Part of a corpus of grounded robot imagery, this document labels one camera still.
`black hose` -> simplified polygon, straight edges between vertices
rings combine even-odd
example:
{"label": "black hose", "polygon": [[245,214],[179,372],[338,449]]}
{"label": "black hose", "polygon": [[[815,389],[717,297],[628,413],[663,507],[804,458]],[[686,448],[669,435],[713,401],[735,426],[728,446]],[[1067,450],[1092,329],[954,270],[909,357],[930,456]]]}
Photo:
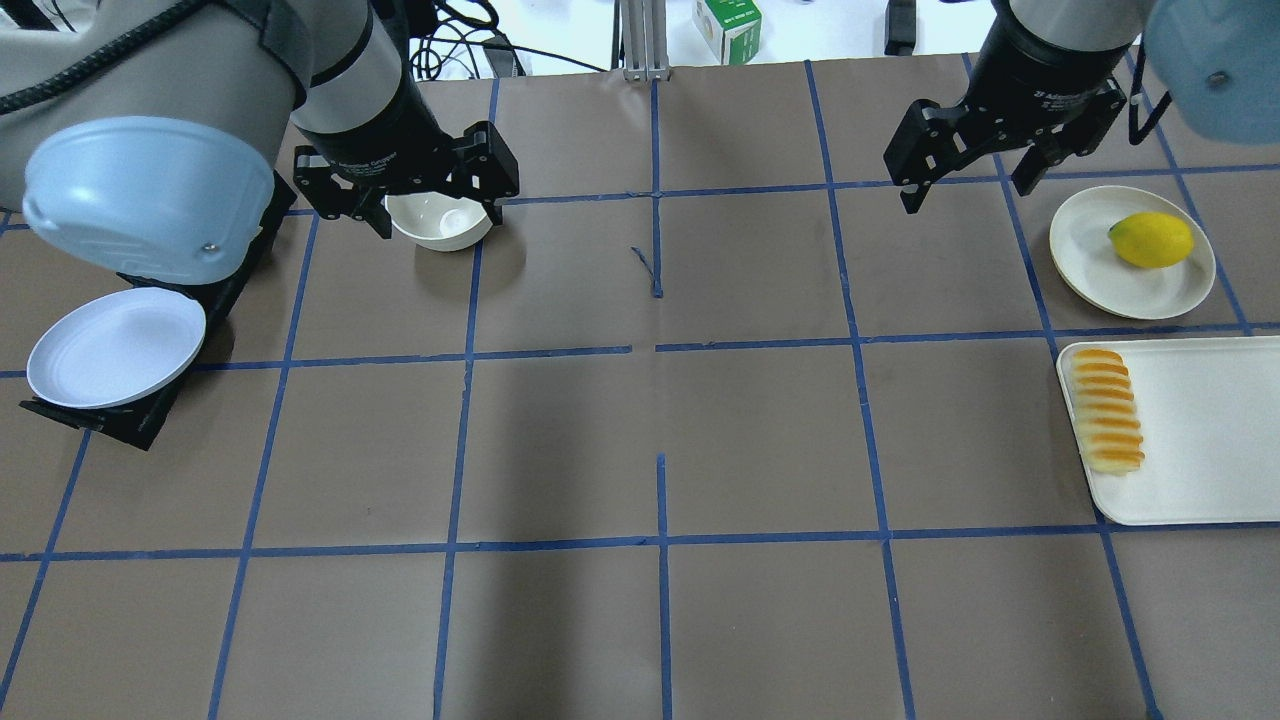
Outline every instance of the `black hose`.
{"label": "black hose", "polygon": [[54,77],[0,97],[0,115],[26,110],[74,90],[97,73],[118,65],[211,1],[182,0],[133,29],[125,31]]}

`box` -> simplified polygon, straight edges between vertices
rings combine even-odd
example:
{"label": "box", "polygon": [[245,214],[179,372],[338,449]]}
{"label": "box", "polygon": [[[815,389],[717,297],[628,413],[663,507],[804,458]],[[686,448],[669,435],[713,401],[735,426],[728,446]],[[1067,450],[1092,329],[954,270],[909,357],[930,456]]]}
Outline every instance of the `box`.
{"label": "box", "polygon": [[760,50],[764,15],[753,0],[694,0],[694,24],[722,65],[745,65]]}

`white tray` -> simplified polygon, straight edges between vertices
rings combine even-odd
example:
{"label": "white tray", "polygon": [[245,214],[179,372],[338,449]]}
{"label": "white tray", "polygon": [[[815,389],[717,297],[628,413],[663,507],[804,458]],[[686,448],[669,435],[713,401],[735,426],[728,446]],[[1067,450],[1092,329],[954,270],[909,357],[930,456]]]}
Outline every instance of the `white tray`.
{"label": "white tray", "polygon": [[1057,359],[1073,427],[1085,347],[1124,356],[1147,455],[1123,477],[1084,466],[1098,510],[1124,525],[1280,520],[1280,337],[1074,343]]}

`yellow lemon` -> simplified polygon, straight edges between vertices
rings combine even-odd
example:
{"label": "yellow lemon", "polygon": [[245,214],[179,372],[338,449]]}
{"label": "yellow lemon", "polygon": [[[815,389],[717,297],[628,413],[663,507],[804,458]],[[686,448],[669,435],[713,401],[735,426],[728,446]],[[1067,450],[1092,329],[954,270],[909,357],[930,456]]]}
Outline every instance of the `yellow lemon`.
{"label": "yellow lemon", "polygon": [[1167,268],[1192,254],[1196,241],[1187,220],[1166,213],[1137,213],[1107,231],[1116,255],[1139,268]]}

